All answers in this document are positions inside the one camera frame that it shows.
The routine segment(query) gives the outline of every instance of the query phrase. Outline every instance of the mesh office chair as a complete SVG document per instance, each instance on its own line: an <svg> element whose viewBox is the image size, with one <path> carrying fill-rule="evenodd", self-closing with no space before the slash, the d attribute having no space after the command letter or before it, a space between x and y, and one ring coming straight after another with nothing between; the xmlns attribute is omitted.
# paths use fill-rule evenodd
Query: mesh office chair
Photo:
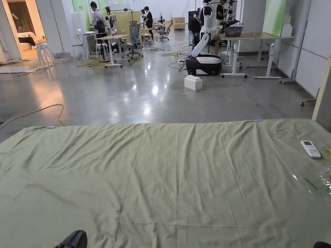
<svg viewBox="0 0 331 248"><path fill-rule="evenodd" d="M141 49L142 45L139 39L140 35L140 24L137 23L137 21L130 21L129 24L129 30L130 30L130 43L127 43L126 46L131 52L127 55L131 55L131 58L133 55L138 54L142 58L144 57L141 53L136 52L135 49Z"/></svg>
<svg viewBox="0 0 331 248"><path fill-rule="evenodd" d="M164 39L168 39L169 38L167 37L170 33L170 27L173 25L173 20L171 20L171 23L169 25L169 27L165 30L159 30L158 31L158 34L161 34L161 36L157 37L156 40L164 40Z"/></svg>

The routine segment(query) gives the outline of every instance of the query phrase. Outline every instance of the curtain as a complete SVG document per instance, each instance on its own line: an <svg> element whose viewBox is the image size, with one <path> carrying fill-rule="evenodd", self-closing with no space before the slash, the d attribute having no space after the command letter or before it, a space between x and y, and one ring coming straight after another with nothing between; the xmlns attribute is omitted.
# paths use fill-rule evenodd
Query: curtain
<svg viewBox="0 0 331 248"><path fill-rule="evenodd" d="M17 32L18 33L32 32L36 34L33 28L33 24L31 21L30 13L27 8L26 2L13 2L13 3L8 3L8 5L11 13L19 18L19 20L16 20L13 17Z"/></svg>

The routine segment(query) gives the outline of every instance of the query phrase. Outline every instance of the desk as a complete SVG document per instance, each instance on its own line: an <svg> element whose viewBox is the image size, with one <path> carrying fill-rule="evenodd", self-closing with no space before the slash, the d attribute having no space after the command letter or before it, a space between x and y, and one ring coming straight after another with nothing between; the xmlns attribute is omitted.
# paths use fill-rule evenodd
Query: desk
<svg viewBox="0 0 331 248"><path fill-rule="evenodd" d="M108 40L109 42L109 45L113 42L117 42L118 44L118 50L119 50L119 60L127 60L129 61L129 59L125 59L123 56L122 56L122 48L121 48L121 42L120 40L125 40L126 42L126 37L128 37L129 35L128 34L124 34L124 35L108 35L108 36L105 36L105 37L102 37L102 38L98 38L97 40ZM114 63L114 58L113 58L113 53L110 52L110 61L111 61L111 64L107 64L105 65L105 68L107 68L108 66L120 66L120 67L123 67L122 64L115 64Z"/></svg>
<svg viewBox="0 0 331 248"><path fill-rule="evenodd" d="M85 52L86 52L86 59L89 59L89 58L91 57L91 56L89 56L89 54L90 54L90 52L92 53L92 49L90 48L90 46L89 46L89 44L88 44L88 40L87 40L87 38L88 38L88 37L91 37L91 36L95 36L95 34L73 36L74 38L78 38L78 39L79 39L80 43L83 45L84 50L85 50L85 47L84 47L84 40L86 39L86 43L87 43L87 46L88 46L87 51L85 50Z"/></svg>
<svg viewBox="0 0 331 248"><path fill-rule="evenodd" d="M270 52L269 52L269 62L268 62L268 66L267 66L267 72L266 72L266 76L255 76L255 79L281 79L281 77L271 77L270 76L270 72L271 72L271 68L272 68L272 61L274 58L274 53L275 53L275 49L274 49L274 41L277 39L290 39L290 38L294 38L293 36L291 37L278 37L278 36L274 36L272 34L267 34L264 32L260 32L260 33L243 33L240 36L235 36L235 37L228 37L225 36L225 34L220 34L219 38L221 40L231 40L232 41L232 45L231 45L231 50L230 50L230 60L232 60L231 58L231 54L234 54L234 58L233 61L237 61L238 58L238 45L239 45L239 41L240 40L260 40L260 48L259 48L259 55L258 55L258 62L256 65L249 65L247 67L265 67L265 66L260 66L260 60L261 60L261 54L262 54L262 42L263 40L273 40L273 42L271 43L270 46ZM235 63L233 63L233 69L232 69L232 73L222 73L221 76L225 77L225 76L244 76L245 78L247 77L247 74L244 73L236 73L237 70L237 65Z"/></svg>

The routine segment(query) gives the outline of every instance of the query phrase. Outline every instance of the green bed sheet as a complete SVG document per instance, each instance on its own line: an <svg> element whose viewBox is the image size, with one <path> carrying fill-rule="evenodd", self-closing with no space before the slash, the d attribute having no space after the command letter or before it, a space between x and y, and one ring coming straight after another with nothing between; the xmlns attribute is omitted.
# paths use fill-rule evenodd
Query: green bed sheet
<svg viewBox="0 0 331 248"><path fill-rule="evenodd" d="M23 129L0 144L0 247L78 229L90 248L331 242L331 208L301 180L331 166L328 149L304 119Z"/></svg>

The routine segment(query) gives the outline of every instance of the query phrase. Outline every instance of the white stool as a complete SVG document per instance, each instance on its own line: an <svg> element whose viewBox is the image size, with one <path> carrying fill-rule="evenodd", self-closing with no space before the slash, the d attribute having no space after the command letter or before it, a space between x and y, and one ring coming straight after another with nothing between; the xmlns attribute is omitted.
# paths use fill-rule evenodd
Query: white stool
<svg viewBox="0 0 331 248"><path fill-rule="evenodd" d="M79 44L79 45L73 45L73 46L72 46L72 53L73 53L73 59L74 59L74 61L76 62L76 58L75 58L75 48L80 48L80 51L82 52L83 59L84 59L84 61L85 61L84 49L83 49L83 45L82 45L82 44Z"/></svg>
<svg viewBox="0 0 331 248"><path fill-rule="evenodd" d="M101 54L101 50L100 50L101 45L103 46L104 54L105 54L105 58L106 58L107 57L106 54L108 54L108 46L105 43L95 45L95 51L97 52L97 58L98 58L98 49Z"/></svg>
<svg viewBox="0 0 331 248"><path fill-rule="evenodd" d="M47 41L42 41L36 44L36 51L37 51L37 56L38 56L38 60L39 63L41 65L41 63L45 64L46 63L49 65L49 61L48 59L52 62L53 58L51 55L51 51L49 49L49 45Z"/></svg>

